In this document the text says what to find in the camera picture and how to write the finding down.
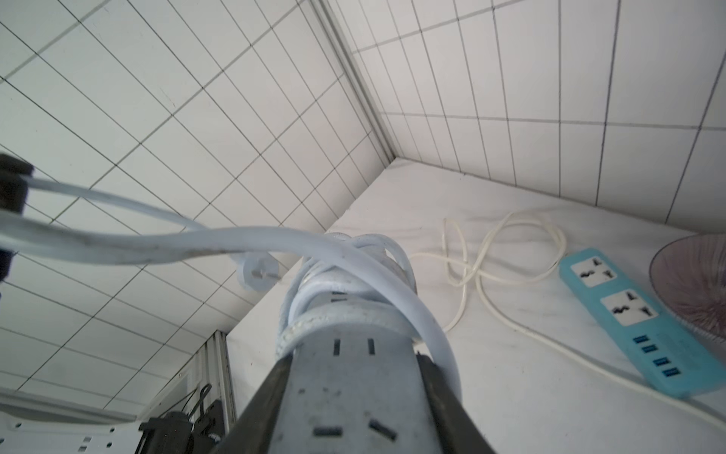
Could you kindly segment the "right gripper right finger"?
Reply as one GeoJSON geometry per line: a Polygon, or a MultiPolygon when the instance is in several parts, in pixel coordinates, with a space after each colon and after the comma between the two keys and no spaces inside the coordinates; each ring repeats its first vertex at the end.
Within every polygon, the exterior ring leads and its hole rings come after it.
{"type": "Polygon", "coordinates": [[[442,452],[495,454],[449,388],[440,368],[426,355],[417,354],[416,359],[442,452]]]}

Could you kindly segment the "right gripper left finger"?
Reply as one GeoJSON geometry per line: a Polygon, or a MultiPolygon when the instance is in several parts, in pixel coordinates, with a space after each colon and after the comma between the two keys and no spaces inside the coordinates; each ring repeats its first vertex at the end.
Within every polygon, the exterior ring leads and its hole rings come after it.
{"type": "Polygon", "coordinates": [[[212,453],[268,453],[287,389],[292,361],[293,355],[287,355],[276,362],[244,412],[237,418],[234,427],[212,453]]]}

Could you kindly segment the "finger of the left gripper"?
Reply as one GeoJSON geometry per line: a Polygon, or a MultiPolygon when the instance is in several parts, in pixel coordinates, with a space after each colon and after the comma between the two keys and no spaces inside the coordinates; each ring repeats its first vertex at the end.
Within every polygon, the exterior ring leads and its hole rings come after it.
{"type": "Polygon", "coordinates": [[[28,198],[28,183],[34,166],[7,153],[1,154],[1,210],[22,215],[28,198]]]}

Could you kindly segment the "grey power strip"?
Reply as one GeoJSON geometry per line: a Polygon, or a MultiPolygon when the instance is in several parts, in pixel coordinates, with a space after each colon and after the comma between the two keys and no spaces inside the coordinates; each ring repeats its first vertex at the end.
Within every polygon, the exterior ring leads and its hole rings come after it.
{"type": "Polygon", "coordinates": [[[440,453],[414,344],[393,305],[329,293],[291,325],[271,453],[440,453]]]}

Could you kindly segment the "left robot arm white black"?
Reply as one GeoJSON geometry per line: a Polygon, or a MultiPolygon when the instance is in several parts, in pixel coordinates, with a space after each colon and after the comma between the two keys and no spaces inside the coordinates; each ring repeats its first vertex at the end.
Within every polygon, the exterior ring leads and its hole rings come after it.
{"type": "Polygon", "coordinates": [[[145,421],[83,425],[1,414],[3,453],[209,453],[224,437],[222,404],[204,416],[164,410],[145,421]]]}

